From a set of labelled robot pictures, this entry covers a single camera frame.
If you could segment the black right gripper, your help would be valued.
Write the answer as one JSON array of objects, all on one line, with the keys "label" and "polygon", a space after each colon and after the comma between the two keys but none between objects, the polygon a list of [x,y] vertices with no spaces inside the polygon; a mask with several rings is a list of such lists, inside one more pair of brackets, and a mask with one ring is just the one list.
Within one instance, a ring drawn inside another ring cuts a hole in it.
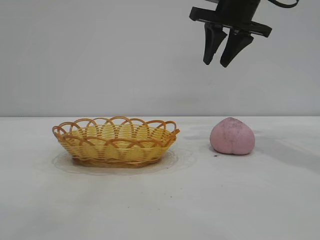
[{"label": "black right gripper", "polygon": [[252,21],[260,4],[259,0],[215,0],[214,2],[217,4],[215,10],[192,7],[189,18],[205,23],[203,62],[206,65],[211,63],[227,36],[223,27],[231,29],[220,58],[220,64],[227,67],[237,54],[253,42],[251,34],[267,38],[272,28]]}]

